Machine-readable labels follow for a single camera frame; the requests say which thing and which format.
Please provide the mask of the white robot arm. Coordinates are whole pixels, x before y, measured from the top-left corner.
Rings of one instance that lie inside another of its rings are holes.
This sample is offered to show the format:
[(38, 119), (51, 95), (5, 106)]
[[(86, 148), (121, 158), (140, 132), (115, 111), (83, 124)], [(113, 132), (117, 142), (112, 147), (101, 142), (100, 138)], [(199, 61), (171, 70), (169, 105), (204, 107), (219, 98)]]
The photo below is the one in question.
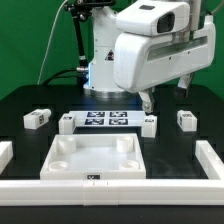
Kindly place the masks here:
[(154, 87), (178, 79), (185, 98), (194, 73), (211, 65), (216, 28), (206, 0), (137, 0), (121, 12), (95, 6), (94, 56), (84, 89), (103, 98), (137, 93), (153, 111)]

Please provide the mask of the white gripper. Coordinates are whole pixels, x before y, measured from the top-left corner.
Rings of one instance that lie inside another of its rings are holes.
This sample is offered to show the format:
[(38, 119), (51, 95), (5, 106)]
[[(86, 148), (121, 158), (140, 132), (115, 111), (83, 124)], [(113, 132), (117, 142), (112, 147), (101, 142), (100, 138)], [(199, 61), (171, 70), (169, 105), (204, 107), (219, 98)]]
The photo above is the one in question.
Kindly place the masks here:
[(205, 17), (204, 27), (195, 31), (188, 43), (172, 44), (171, 34), (146, 37), (122, 33), (115, 44), (114, 81), (128, 92), (139, 92), (142, 109), (152, 113), (154, 98), (148, 88), (182, 76), (174, 96), (186, 98), (192, 72), (210, 66), (213, 61), (215, 38), (212, 16)]

